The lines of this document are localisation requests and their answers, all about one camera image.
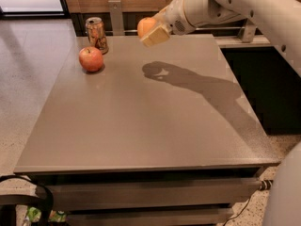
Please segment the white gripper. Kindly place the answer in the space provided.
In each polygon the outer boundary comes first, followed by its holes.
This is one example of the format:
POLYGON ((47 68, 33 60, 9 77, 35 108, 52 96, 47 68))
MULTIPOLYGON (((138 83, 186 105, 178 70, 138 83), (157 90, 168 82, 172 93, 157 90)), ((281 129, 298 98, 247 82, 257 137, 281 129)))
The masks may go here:
POLYGON ((143 29, 139 35, 142 43, 151 47, 170 38, 170 29, 176 35, 185 35, 196 30, 201 23, 201 0, 172 0, 157 12, 153 19, 159 23, 150 29, 143 29))

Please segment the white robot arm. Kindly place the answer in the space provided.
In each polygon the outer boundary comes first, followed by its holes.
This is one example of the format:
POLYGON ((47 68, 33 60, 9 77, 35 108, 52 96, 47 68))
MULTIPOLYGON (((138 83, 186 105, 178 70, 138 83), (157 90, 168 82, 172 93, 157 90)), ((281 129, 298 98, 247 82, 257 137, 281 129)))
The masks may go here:
MULTIPOLYGON (((172 0, 154 15, 142 36, 148 47, 172 33, 184 35, 205 24, 245 17, 259 28, 279 54, 301 75, 301 4, 296 0, 172 0)), ((265 208, 262 226, 301 226, 301 143, 282 160, 265 208)))

